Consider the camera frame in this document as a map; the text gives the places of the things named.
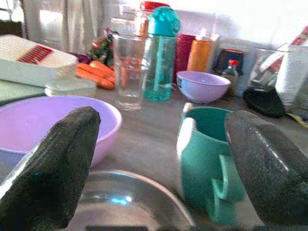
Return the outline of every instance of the teal bottle lid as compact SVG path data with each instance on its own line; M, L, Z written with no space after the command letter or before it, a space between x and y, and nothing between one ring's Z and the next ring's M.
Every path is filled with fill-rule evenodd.
M149 30L151 35L176 37L180 30L178 15L170 7L158 7L149 17Z

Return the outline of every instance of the teal water bottle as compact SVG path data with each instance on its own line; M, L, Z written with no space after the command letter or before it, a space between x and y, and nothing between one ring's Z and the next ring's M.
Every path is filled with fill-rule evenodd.
M144 95L153 101L171 96L175 42L180 21L169 7L159 7L149 18L149 38L142 64L148 68Z

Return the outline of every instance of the red lid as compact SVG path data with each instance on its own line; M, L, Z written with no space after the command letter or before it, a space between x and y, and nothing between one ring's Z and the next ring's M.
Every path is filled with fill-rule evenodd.
M239 61L237 60L233 60L233 59L229 60L229 65L237 66L238 64L239 64Z
M140 9L143 11L154 11L157 7L160 6L170 7L168 4L155 1L143 1L140 3Z

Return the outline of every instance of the orange bottle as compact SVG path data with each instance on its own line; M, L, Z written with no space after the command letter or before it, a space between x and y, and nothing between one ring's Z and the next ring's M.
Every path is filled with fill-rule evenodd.
M208 58L210 56L212 42L205 36L206 30L202 30L200 35L192 43L191 52L188 59L188 71L205 72Z

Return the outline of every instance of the plastic container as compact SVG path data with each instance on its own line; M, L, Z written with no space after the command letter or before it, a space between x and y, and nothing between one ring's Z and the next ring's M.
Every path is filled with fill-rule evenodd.
M41 46L53 52L39 64L16 61L37 45L39 44L14 35L0 36L0 79L45 87L53 79L75 74L75 56L43 45Z
M55 95L80 95L94 97L96 84L88 79L64 78L56 79L46 84L45 93Z
M169 7L159 7L149 18L149 38L142 63L148 67L144 95L153 101L171 96L175 41L180 30L177 14Z
M236 70L236 67L238 64L239 64L239 61L231 59L229 60L228 68L222 72L222 77L231 81L231 85L226 92L227 96L234 96L234 92L235 92L238 77L239 77L239 73Z
M139 35L142 38L149 37L149 17L153 14L154 10L158 7L166 6L170 7L168 4L152 1L143 1L140 3L140 11L136 14L136 35Z
M205 72L207 70L208 58L211 53L212 42L206 36L206 30L202 30L200 35L192 43L192 49L188 59L188 71Z
M179 34L176 40L176 53L174 62L173 83L177 83L177 73L186 71L192 42L196 36Z

